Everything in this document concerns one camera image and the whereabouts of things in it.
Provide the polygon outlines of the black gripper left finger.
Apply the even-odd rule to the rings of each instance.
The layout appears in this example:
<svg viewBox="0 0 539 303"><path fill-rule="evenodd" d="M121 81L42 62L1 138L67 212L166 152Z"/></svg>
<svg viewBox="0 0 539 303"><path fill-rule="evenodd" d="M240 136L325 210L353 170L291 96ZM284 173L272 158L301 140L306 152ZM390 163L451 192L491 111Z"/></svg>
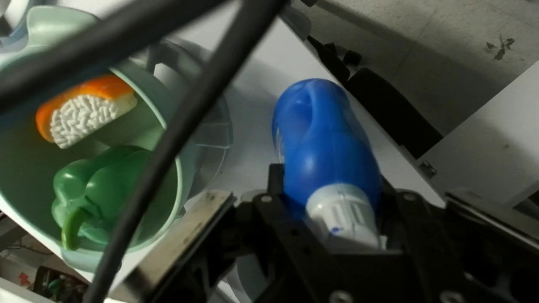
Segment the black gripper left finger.
<svg viewBox="0 0 539 303"><path fill-rule="evenodd" d="M271 163L266 190L252 199L256 256L269 279L256 303L358 303L342 266L288 212L283 177L284 168Z"/></svg>

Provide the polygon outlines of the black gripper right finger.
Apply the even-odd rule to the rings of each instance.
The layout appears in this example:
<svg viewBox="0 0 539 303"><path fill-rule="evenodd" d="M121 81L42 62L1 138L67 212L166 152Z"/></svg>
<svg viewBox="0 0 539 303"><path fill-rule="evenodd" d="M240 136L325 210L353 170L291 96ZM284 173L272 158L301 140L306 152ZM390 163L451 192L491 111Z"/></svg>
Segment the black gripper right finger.
<svg viewBox="0 0 539 303"><path fill-rule="evenodd" d="M382 182L379 227L411 261L424 303L471 303L473 293L443 226L424 199Z"/></svg>

